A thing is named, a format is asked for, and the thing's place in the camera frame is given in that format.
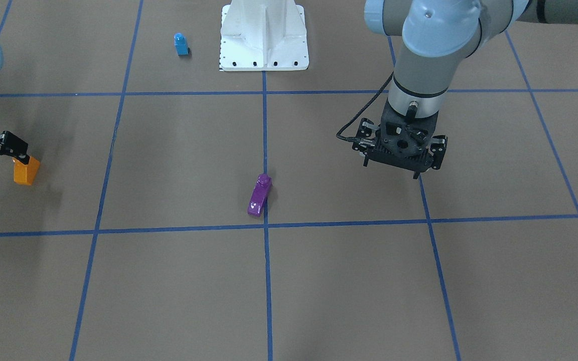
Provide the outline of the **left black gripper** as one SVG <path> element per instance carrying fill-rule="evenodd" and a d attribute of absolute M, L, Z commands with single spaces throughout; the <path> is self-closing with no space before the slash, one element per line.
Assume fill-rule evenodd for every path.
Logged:
<path fill-rule="evenodd" d="M 438 170 L 448 147 L 447 136 L 434 134 L 438 116 L 415 117 L 413 110 L 403 116 L 384 109 L 378 125 L 363 117 L 352 149 L 364 158 L 365 166 L 374 161 L 408 171 Z"/>

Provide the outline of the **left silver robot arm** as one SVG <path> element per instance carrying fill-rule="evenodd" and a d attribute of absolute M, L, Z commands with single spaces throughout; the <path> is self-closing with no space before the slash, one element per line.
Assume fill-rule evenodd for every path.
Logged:
<path fill-rule="evenodd" d="M 378 124 L 363 117 L 345 137 L 363 157 L 419 176 L 440 169 L 448 138 L 435 135 L 440 108 L 459 64 L 516 21 L 578 25 L 578 1 L 367 1 L 376 34 L 402 39 Z"/>

